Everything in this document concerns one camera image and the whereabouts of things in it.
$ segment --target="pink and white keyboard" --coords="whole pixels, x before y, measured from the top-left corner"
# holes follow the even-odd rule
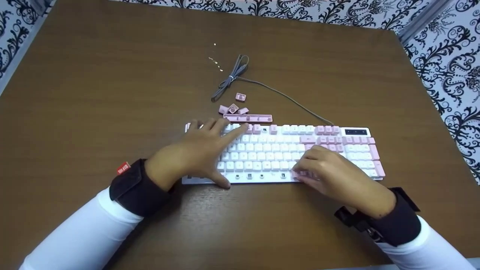
[[[224,133],[239,126],[229,124]],[[366,127],[251,124],[244,135],[225,149],[218,159],[217,169],[233,184],[298,182],[294,178],[296,174],[290,170],[314,145],[339,153],[373,180],[385,177],[375,139]],[[182,183],[213,182],[185,176]]]

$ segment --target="wrist strap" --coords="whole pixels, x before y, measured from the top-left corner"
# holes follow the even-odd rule
[[[141,217],[153,215],[170,198],[170,194],[158,187],[146,174],[144,159],[117,175],[110,185],[110,199]]]

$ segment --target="red label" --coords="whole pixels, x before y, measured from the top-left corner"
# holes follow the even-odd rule
[[[120,175],[124,173],[126,170],[130,168],[130,165],[128,162],[124,162],[118,169],[117,169],[117,175]]]

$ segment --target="white sleeve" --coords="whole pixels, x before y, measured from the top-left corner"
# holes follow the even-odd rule
[[[20,270],[101,270],[143,218],[110,200],[109,188],[58,226]]]
[[[411,242],[391,246],[377,243],[401,270],[475,270],[451,244],[418,217],[421,231]]]

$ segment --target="right hand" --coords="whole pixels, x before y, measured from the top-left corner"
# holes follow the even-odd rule
[[[368,177],[360,168],[324,147],[315,145],[306,151],[293,167],[296,172],[310,171],[297,179],[342,204],[379,219],[389,214],[396,204],[395,194]]]

